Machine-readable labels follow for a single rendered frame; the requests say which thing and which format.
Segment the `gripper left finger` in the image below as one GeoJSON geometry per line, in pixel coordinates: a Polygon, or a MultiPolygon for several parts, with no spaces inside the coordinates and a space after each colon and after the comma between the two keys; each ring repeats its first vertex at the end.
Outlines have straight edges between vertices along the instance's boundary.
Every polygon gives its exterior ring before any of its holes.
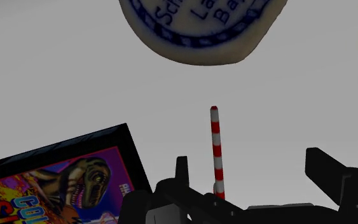
{"type": "Polygon", "coordinates": [[[176,159],[173,178],[155,191],[134,190],[123,198],[118,224],[242,224],[243,210],[212,193],[189,187],[188,158],[176,159]]]}

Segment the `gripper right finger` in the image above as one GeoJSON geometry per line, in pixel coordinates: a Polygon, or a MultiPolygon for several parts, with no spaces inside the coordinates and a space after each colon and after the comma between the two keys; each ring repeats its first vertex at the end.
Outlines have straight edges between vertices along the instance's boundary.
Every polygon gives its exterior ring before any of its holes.
{"type": "Polygon", "coordinates": [[[319,148],[307,148],[305,174],[336,205],[342,224],[358,224],[358,167],[347,167],[319,148]]]}

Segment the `red and white striped stick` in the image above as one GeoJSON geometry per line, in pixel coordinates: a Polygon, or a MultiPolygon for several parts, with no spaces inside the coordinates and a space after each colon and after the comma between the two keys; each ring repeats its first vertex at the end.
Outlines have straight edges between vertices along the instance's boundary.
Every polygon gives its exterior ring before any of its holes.
{"type": "Polygon", "coordinates": [[[210,127],[212,138],[212,153],[214,159],[214,177],[215,183],[213,186],[214,194],[225,199],[224,192],[224,174],[223,174],[223,160],[221,149],[221,132],[219,125],[219,111],[217,106],[210,108],[210,127]]]}

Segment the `black box with dinosaur picture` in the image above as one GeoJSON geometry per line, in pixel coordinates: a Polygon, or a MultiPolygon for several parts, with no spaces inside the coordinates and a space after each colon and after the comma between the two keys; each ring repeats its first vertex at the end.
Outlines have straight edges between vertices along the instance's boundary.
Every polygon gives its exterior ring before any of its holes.
{"type": "Polygon", "coordinates": [[[0,159],[0,224],[112,224],[150,189],[123,123],[0,159]]]}

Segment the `cream round dish with blue rim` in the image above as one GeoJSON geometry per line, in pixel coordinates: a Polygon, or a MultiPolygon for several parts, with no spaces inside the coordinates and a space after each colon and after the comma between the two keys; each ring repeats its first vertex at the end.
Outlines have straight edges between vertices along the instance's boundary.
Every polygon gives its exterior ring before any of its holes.
{"type": "Polygon", "coordinates": [[[118,0],[136,36],[153,52],[195,66],[244,60],[288,0],[118,0]]]}

